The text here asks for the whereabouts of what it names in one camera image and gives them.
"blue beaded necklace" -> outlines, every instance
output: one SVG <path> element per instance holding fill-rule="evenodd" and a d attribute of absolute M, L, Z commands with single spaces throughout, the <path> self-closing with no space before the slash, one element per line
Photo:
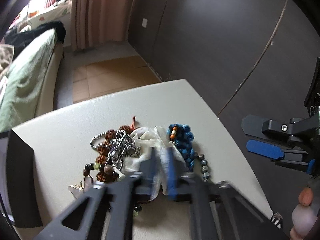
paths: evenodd
<path fill-rule="evenodd" d="M 202 178 L 207 181 L 210 177 L 208 161 L 204 159 L 203 154 L 198 154 L 192 147 L 192 141 L 194 135 L 191 132 L 189 125 L 184 124 L 170 124 L 167 130 L 167 135 L 170 141 L 176 146 L 181 153 L 183 159 L 186 162 L 186 166 L 189 171 L 193 171 L 195 166 L 195 159 L 198 159 L 201 163 Z"/>

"pink curtain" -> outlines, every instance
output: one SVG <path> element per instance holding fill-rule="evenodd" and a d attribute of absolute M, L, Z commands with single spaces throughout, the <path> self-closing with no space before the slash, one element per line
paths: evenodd
<path fill-rule="evenodd" d="M 133 0 L 72 0 L 73 51 L 106 41 L 124 41 Z"/>

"hand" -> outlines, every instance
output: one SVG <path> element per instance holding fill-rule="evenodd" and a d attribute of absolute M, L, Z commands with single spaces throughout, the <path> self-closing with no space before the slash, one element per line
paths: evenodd
<path fill-rule="evenodd" d="M 311 188 L 305 187 L 299 195 L 299 203 L 304 206 L 309 206 L 313 199 L 313 192 Z M 294 230 L 294 228 L 290 231 L 291 240 L 302 240 L 302 237 Z"/>

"dark wall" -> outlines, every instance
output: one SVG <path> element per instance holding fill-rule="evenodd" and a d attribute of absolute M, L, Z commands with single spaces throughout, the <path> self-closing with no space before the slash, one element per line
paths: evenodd
<path fill-rule="evenodd" d="M 269 40 L 285 0 L 139 0 L 129 42 L 166 80 L 185 78 L 217 114 L 247 76 Z M 147 28 L 141 26 L 148 19 Z M 303 106 L 320 38 L 289 0 L 272 45 L 239 93 L 219 116 L 275 212 L 291 212 L 308 176 L 247 152 L 241 130 L 247 114 L 288 121 L 307 117 Z"/>

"white table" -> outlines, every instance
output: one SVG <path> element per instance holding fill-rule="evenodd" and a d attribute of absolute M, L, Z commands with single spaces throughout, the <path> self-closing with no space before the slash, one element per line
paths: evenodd
<path fill-rule="evenodd" d="M 37 117 L 13 130 L 35 152 L 36 197 L 44 224 L 73 200 L 68 185 L 79 184 L 86 163 L 97 156 L 90 148 L 96 134 L 130 124 L 189 124 L 195 145 L 205 154 L 213 182 L 230 181 L 267 217 L 266 197 L 242 152 L 217 116 L 185 80 L 171 81 L 94 98 Z M 134 239 L 189 239 L 187 203 L 158 196 L 135 218 Z M 17 229 L 23 240 L 42 228 Z"/>

